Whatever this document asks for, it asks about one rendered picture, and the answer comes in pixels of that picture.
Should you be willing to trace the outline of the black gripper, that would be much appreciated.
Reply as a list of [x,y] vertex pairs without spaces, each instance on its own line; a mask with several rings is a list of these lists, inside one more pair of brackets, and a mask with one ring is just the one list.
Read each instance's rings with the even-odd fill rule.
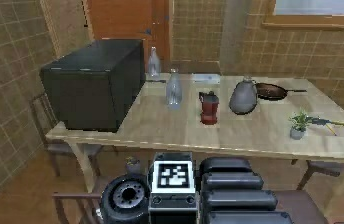
[[101,195],[104,224],[148,224],[150,190],[142,174],[126,174],[111,181]]

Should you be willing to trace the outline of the grey canteen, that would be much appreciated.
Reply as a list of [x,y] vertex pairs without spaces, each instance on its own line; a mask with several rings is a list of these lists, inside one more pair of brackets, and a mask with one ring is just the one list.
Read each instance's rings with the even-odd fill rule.
[[237,115],[252,112],[257,105],[256,82],[250,76],[244,76],[234,88],[229,101],[229,108]]

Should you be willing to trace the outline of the small grey pot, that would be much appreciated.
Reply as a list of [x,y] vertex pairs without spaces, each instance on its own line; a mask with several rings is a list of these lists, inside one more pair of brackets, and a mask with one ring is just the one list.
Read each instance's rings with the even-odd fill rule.
[[128,173],[141,173],[141,163],[136,157],[129,156],[126,158],[125,168]]

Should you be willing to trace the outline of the pale wooden table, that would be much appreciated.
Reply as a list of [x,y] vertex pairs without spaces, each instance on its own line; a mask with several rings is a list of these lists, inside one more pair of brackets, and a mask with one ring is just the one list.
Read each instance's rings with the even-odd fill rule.
[[[309,115],[344,122],[344,110],[306,79],[258,77],[258,82],[273,83],[293,89],[281,101],[260,100],[247,115],[236,115],[229,109],[229,100],[240,76],[223,76],[215,85],[180,77],[183,100],[178,109],[166,105],[166,85],[146,82],[115,133],[69,130],[60,122],[46,137],[67,142],[81,165],[89,191],[95,186],[95,172],[88,161],[84,143],[195,151],[228,155],[280,159],[319,160],[344,163],[344,128],[332,132],[311,126],[300,140],[289,133],[289,118],[301,109]],[[213,91],[219,98],[217,123],[201,122],[199,93]],[[344,194],[344,170],[332,186],[323,206],[328,215],[339,196]]]

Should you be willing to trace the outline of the clear glass bottle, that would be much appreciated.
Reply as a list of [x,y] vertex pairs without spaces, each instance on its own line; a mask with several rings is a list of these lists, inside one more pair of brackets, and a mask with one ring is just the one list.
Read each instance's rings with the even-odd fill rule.
[[152,46],[148,59],[147,73],[151,77],[159,77],[161,73],[161,62],[157,55],[157,49]]
[[172,69],[170,78],[166,84],[166,102],[167,106],[172,109],[180,107],[182,101],[182,88],[180,82],[179,71]]

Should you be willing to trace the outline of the black box appliance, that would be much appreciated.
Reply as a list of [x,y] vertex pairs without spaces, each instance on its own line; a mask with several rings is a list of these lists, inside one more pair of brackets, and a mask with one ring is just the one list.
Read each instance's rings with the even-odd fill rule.
[[67,129],[115,133],[146,80],[143,42],[96,40],[43,66],[40,78]]

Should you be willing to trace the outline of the brown wooden door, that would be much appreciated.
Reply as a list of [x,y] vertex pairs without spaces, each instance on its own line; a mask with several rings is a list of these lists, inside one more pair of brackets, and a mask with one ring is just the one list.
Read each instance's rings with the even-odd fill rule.
[[[171,9],[173,0],[83,0],[91,40],[142,39],[145,60],[157,49],[162,71],[171,62]],[[152,35],[140,34],[151,29]]]

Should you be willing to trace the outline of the dark frying pan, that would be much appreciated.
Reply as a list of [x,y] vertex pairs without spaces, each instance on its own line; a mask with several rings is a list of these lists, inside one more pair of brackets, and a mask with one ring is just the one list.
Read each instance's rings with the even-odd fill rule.
[[269,83],[256,83],[257,96],[263,100],[279,101],[287,97],[293,89],[285,89],[281,86]]

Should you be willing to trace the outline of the small potted green plant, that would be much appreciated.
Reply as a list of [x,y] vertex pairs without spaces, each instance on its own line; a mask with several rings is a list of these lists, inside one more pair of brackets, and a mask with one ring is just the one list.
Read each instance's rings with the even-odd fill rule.
[[294,113],[289,121],[292,123],[290,129],[290,138],[300,140],[310,125],[310,119],[305,110],[301,109],[298,113]]

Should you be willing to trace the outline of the yellow and black tool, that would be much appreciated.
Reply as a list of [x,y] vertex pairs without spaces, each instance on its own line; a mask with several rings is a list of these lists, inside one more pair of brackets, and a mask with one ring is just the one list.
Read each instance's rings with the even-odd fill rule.
[[336,134],[336,133],[332,130],[332,128],[330,128],[328,125],[329,125],[329,124],[333,124],[333,125],[338,125],[338,126],[343,126],[343,127],[344,127],[344,122],[340,122],[340,121],[331,121],[331,120],[323,119],[323,118],[319,118],[319,117],[310,117],[310,116],[307,116],[306,121],[307,121],[307,123],[311,123],[311,124],[327,126],[328,129],[329,129],[335,136],[337,136],[337,134]]

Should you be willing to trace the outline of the wooden framed window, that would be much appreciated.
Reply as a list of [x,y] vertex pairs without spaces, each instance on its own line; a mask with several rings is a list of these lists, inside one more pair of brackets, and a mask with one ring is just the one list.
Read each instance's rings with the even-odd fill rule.
[[344,30],[344,0],[268,0],[262,25],[278,29]]

